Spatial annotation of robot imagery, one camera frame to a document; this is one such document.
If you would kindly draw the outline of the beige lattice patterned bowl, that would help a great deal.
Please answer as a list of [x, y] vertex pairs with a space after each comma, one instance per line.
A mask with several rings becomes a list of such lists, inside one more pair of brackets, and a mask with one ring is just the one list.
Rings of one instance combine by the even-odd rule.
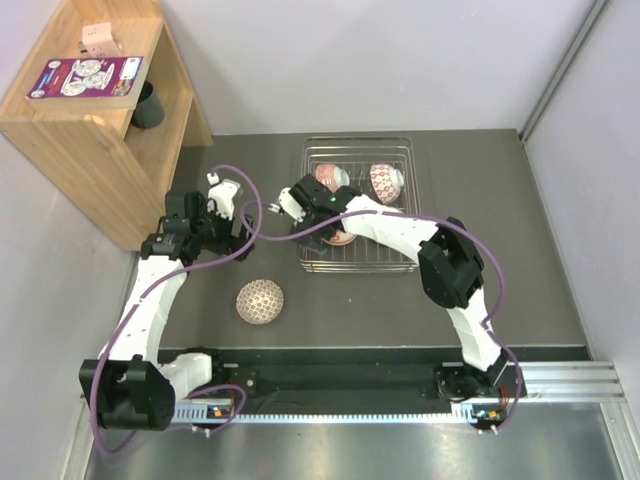
[[236, 311], [240, 318], [252, 325], [274, 321], [284, 307], [284, 293], [272, 280], [258, 279], [247, 283], [236, 297]]

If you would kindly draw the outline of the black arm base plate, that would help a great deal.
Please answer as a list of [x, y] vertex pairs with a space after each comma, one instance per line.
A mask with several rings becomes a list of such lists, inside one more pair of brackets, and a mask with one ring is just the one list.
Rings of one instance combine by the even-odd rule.
[[336, 363], [336, 364], [243, 364], [218, 365], [205, 386], [235, 384], [252, 398], [277, 392], [409, 391], [425, 398], [462, 402], [472, 398], [513, 396], [518, 385], [513, 367], [504, 365], [500, 373], [482, 373], [471, 367], [432, 364]]

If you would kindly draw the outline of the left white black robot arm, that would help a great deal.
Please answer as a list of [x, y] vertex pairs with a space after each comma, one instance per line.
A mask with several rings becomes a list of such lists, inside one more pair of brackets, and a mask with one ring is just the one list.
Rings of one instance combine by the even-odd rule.
[[234, 199], [241, 187], [225, 180], [200, 192], [165, 196], [165, 215], [142, 243], [134, 288], [116, 339], [96, 360], [86, 360], [79, 381], [96, 423], [104, 429], [166, 429], [177, 402], [192, 391], [216, 396], [227, 374], [205, 353], [183, 353], [158, 361], [160, 340], [171, 306], [188, 276], [188, 267], [209, 251], [233, 254], [248, 241], [242, 229], [233, 235]]

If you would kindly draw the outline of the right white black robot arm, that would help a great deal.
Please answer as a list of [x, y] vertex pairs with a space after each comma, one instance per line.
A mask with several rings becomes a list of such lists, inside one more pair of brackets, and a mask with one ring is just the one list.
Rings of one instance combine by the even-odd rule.
[[463, 379], [454, 397], [487, 396], [504, 380], [509, 361], [493, 333], [484, 295], [484, 262], [464, 225], [450, 217], [428, 219], [403, 213], [342, 186], [331, 192], [308, 174], [283, 189], [279, 205], [293, 219], [291, 232], [314, 250], [337, 231], [373, 240], [397, 251], [419, 268], [427, 297], [448, 313], [463, 356]]

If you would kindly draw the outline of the red floral bowl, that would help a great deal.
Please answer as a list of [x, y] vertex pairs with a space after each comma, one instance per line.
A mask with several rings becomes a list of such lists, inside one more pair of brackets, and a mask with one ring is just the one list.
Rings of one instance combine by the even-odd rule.
[[323, 239], [325, 244], [330, 246], [345, 246], [353, 242], [356, 238], [355, 234], [347, 233], [342, 230], [337, 230], [333, 236], [329, 239]]

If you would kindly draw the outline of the red daisy patterned bowl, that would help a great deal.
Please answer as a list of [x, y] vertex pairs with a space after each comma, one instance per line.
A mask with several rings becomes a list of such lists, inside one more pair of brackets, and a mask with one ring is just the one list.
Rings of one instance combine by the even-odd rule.
[[335, 193], [343, 186], [350, 185], [348, 173], [343, 168], [332, 163], [319, 164], [315, 168], [314, 177], [332, 193]]

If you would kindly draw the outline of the white red patterned bowl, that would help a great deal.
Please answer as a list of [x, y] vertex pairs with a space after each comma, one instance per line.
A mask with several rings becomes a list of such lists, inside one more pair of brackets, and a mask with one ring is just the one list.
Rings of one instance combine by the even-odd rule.
[[404, 176], [398, 168], [389, 164], [374, 164], [369, 174], [374, 192], [382, 204], [389, 205], [400, 197]]

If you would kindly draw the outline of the metal wire dish rack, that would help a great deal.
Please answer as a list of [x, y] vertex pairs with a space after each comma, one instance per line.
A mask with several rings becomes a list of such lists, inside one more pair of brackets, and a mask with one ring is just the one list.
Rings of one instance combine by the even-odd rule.
[[[312, 173], [321, 164], [335, 164], [346, 171], [350, 186], [372, 199], [376, 194], [370, 168], [388, 164], [404, 179], [399, 198], [391, 206], [406, 213], [421, 211], [413, 148], [405, 137], [309, 137], [303, 144], [301, 172]], [[311, 273], [406, 273], [416, 268], [401, 253], [361, 236], [344, 246], [325, 244], [320, 253], [301, 247], [298, 256], [304, 270]]]

